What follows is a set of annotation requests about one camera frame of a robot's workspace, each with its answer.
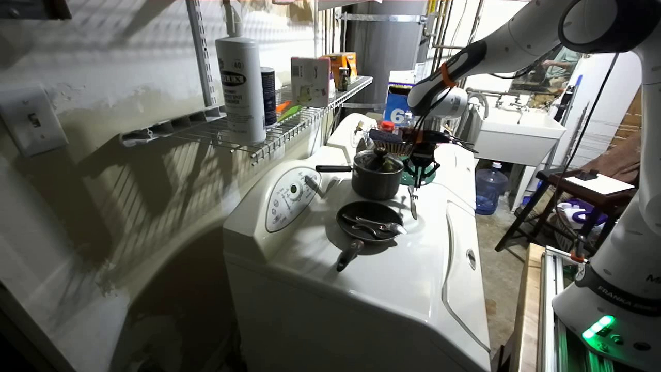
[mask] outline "person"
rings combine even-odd
[[[553,60],[545,60],[541,63],[546,70],[546,80],[552,89],[560,89],[569,80],[574,72],[574,67],[580,59],[580,53],[565,47],[560,49]]]

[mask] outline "utility sink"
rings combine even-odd
[[[489,107],[475,141],[478,158],[537,166],[565,132],[542,110],[518,112]]]

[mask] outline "washing machine control panel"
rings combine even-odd
[[[307,167],[293,168],[276,182],[268,198],[266,231],[276,232],[287,227],[315,197],[321,175]]]

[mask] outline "orange box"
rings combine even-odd
[[[358,78],[358,68],[356,67],[356,53],[355,52],[345,52],[345,53],[333,53],[322,56],[322,58],[330,58],[330,70],[332,72],[333,79],[335,80],[335,87],[338,86],[340,81],[340,68],[346,67],[351,69],[350,80],[354,81]]]

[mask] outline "pot lid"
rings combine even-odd
[[[388,154],[388,151],[381,147],[357,153],[354,157],[354,165],[380,173],[396,173],[404,169],[404,163],[399,158]]]

